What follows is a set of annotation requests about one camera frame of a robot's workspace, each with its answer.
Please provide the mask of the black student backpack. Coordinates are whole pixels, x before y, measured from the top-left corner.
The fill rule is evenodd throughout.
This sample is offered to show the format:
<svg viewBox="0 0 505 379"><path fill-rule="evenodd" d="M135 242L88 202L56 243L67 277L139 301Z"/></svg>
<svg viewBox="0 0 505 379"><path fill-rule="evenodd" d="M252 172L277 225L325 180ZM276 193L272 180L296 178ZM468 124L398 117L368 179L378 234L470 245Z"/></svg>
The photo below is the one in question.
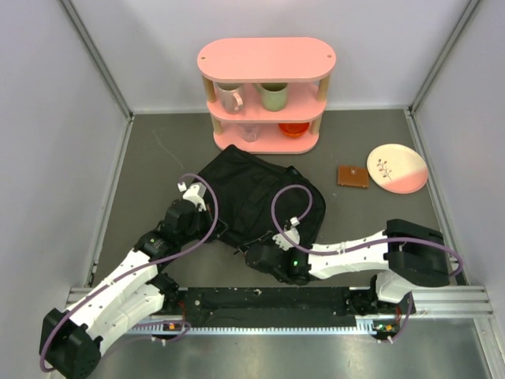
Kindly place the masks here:
<svg viewBox="0 0 505 379"><path fill-rule="evenodd" d="M302 213L309 197L302 189L290 189L276 201L275 214L283 225L296 216L300 244L309 248L324 221L326 203L321 192L294 167L268 163L234 145L220 152L199 176L214 190L219 206L219 220L229 229L217 239L238 248L277 233L271 218L271 203L282 188L301 185L310 190L312 205L307 216Z"/></svg>

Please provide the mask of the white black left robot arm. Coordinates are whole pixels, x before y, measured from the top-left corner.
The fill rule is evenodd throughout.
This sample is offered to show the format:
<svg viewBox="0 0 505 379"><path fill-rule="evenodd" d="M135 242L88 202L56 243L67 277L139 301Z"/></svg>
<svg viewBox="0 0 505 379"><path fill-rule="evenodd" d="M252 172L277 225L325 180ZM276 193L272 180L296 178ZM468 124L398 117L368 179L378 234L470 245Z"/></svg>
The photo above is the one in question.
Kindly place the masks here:
<svg viewBox="0 0 505 379"><path fill-rule="evenodd" d="M175 201L100 284L65 310L43 319L39 366L65 378L87 378L111 346L146 317L174 311L179 295L164 268L209 241L219 203L201 196Z"/></svg>

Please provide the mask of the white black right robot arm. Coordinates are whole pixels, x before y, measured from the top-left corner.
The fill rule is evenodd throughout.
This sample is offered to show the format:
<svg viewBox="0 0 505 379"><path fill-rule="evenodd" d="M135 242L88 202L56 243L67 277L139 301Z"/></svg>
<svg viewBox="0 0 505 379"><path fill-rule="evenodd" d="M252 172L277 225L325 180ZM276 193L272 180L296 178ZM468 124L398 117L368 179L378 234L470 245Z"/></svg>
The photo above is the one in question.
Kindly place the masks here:
<svg viewBox="0 0 505 379"><path fill-rule="evenodd" d="M300 245L301 223L290 220L283 231L252 244L245 263L279 282L306 285L347 273L376 272L368 303L387 312L418 288L446 287L450 283L449 254L443 236L405 220L390 220L373 235L335 244Z"/></svg>

